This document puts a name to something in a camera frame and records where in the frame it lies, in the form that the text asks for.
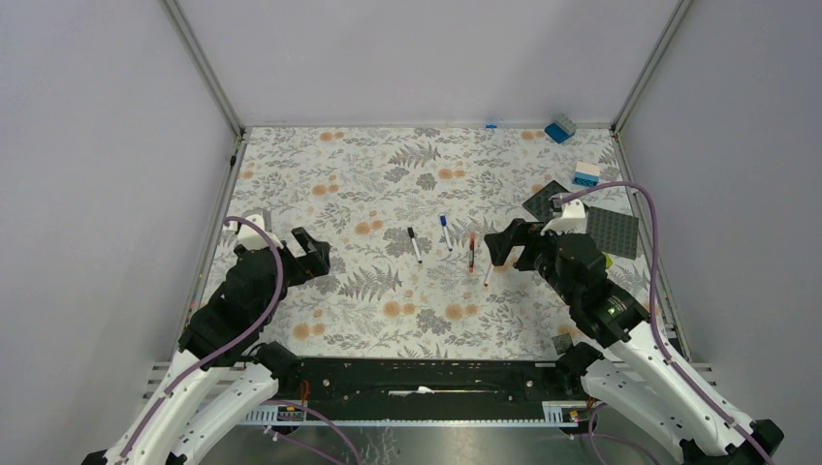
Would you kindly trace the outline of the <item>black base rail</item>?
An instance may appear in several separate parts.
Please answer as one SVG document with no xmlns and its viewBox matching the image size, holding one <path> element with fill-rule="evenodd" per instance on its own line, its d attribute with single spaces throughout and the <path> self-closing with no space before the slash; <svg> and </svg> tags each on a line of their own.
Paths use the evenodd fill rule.
<svg viewBox="0 0 822 465">
<path fill-rule="evenodd" d="M 583 409 L 581 382 L 553 362 L 307 357 L 273 396 L 335 422 L 537 420 Z"/>
</svg>

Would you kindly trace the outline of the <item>grey lego baseplate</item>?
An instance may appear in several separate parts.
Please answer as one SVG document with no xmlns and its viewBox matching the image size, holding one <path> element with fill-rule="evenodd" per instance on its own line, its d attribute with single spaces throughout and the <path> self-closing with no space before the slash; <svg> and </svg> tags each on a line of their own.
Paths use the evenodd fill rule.
<svg viewBox="0 0 822 465">
<path fill-rule="evenodd" d="M 637 217 L 595 206 L 586 213 L 586 233 L 600 251 L 629 260 L 637 258 L 640 226 Z"/>
</svg>

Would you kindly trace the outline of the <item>white blue lego brick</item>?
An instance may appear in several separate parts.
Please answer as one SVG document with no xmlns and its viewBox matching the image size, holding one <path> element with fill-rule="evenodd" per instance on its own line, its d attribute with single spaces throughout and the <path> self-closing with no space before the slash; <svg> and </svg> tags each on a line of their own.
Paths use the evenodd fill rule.
<svg viewBox="0 0 822 465">
<path fill-rule="evenodd" d="M 593 187 L 600 182 L 601 169 L 598 165 L 577 162 L 572 176 L 572 183 L 581 187 Z"/>
</svg>

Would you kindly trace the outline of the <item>white marker red end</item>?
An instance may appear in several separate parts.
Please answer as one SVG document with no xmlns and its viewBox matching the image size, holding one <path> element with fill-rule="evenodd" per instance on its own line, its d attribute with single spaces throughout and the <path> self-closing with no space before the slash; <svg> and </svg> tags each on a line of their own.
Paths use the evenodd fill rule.
<svg viewBox="0 0 822 465">
<path fill-rule="evenodd" d="M 490 264 L 489 264 L 489 266 L 488 266 L 488 269 L 487 269 L 486 275 L 485 275 L 484 282 L 483 282 L 483 285 L 484 285 L 486 288 L 490 285 L 491 278 L 492 278 L 492 276 L 493 276 L 493 274 L 494 274 L 494 269 L 495 269 L 494 264 L 493 264 L 493 263 L 490 263 Z"/>
</svg>

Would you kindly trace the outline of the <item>orange red pen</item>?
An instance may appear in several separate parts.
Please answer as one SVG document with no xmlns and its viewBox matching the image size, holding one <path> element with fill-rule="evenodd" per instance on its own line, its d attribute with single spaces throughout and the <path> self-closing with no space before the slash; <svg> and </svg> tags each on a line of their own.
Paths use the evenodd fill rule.
<svg viewBox="0 0 822 465">
<path fill-rule="evenodd" d="M 476 233 L 471 231 L 468 237 L 468 273 L 473 274 L 475 269 Z"/>
</svg>

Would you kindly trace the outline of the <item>blue grey lego brick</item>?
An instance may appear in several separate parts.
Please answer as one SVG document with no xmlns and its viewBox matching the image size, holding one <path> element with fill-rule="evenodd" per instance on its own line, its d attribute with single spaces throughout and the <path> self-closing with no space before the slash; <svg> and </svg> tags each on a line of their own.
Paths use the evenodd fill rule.
<svg viewBox="0 0 822 465">
<path fill-rule="evenodd" d="M 562 144 L 572 138 L 578 125 L 567 115 L 559 115 L 551 124 L 545 127 L 547 137 L 556 143 Z"/>
</svg>

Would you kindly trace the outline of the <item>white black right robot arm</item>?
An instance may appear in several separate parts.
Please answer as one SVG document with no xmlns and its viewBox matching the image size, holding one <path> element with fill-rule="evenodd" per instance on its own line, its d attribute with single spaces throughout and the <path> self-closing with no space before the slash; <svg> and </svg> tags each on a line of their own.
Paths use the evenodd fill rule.
<svg viewBox="0 0 822 465">
<path fill-rule="evenodd" d="M 679 464 L 771 464 L 784 439 L 770 419 L 754 419 L 719 394 L 671 345 L 650 312 L 613 282 L 606 257 L 584 233 L 545 232 L 515 219 L 484 241 L 495 265 L 522 248 L 516 268 L 535 271 L 595 341 L 559 360 L 557 389 L 585 394 L 642 428 Z"/>
</svg>

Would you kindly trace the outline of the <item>white marker black tip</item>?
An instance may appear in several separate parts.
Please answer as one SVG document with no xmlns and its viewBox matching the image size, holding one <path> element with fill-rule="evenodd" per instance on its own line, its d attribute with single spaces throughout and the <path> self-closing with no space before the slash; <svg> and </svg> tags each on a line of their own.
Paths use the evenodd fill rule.
<svg viewBox="0 0 822 465">
<path fill-rule="evenodd" d="M 412 227 L 408 227 L 407 228 L 407 234 L 408 234 L 410 243 L 412 245 L 412 248 L 413 248 L 417 263 L 422 264 L 423 263 L 422 253 L 421 253 L 421 249 L 419 247 L 419 244 L 418 244 L 418 241 L 417 241 L 417 236 L 416 236 L 416 233 L 415 233 L 414 229 Z"/>
</svg>

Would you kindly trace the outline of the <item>dark green lego baseplate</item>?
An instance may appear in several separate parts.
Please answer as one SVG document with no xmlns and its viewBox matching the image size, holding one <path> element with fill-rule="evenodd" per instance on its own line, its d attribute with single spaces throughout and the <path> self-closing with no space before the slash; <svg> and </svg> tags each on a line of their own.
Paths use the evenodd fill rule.
<svg viewBox="0 0 822 465">
<path fill-rule="evenodd" d="M 568 193 L 569 191 L 561 184 L 556 181 L 551 181 L 528 198 L 522 204 L 522 207 L 538 222 L 546 223 L 551 220 L 557 212 L 554 201 Z"/>
</svg>

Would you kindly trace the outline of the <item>floral table mat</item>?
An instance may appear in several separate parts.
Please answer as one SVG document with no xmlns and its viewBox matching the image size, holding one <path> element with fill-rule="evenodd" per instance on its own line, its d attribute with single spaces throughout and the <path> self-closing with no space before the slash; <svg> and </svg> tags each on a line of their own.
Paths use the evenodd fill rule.
<svg viewBox="0 0 822 465">
<path fill-rule="evenodd" d="M 551 181 L 569 187 L 577 162 L 622 178 L 605 129 L 559 144 L 537 129 L 255 128 L 229 213 L 265 209 L 281 239 L 303 227 L 332 248 L 330 273 L 290 289 L 261 340 L 301 356 L 555 358 L 583 333 L 542 278 L 515 269 L 518 250 L 486 288 L 483 238 L 526 218 Z"/>
</svg>

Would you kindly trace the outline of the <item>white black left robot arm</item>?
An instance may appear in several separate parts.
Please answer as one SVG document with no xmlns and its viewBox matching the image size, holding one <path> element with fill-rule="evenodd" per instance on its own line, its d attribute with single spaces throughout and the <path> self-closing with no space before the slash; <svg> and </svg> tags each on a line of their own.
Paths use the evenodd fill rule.
<svg viewBox="0 0 822 465">
<path fill-rule="evenodd" d="M 256 343 L 289 288 L 331 268 L 331 246 L 295 228 L 303 253 L 249 220 L 230 217 L 237 230 L 236 263 L 184 329 L 161 385 L 112 446 L 86 455 L 86 464 L 164 464 L 207 392 Z"/>
</svg>

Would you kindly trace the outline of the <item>white marker blue end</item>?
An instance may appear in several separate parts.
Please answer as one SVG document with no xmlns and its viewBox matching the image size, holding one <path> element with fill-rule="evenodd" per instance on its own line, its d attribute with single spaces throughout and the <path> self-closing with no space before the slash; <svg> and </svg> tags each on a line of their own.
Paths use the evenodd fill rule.
<svg viewBox="0 0 822 465">
<path fill-rule="evenodd" d="M 445 243 L 446 243 L 446 247 L 447 247 L 449 252 L 452 252 L 454 250 L 454 246 L 453 246 L 453 243 L 452 243 L 452 240 L 451 240 L 451 237 L 450 237 L 450 232 L 449 232 L 449 229 L 448 229 L 448 222 L 447 222 L 446 215 L 444 215 L 444 214 L 440 215 L 439 220 L 440 220 L 441 228 L 442 228 L 442 231 L 443 231 L 443 237 L 444 237 L 444 240 L 445 240 Z"/>
</svg>

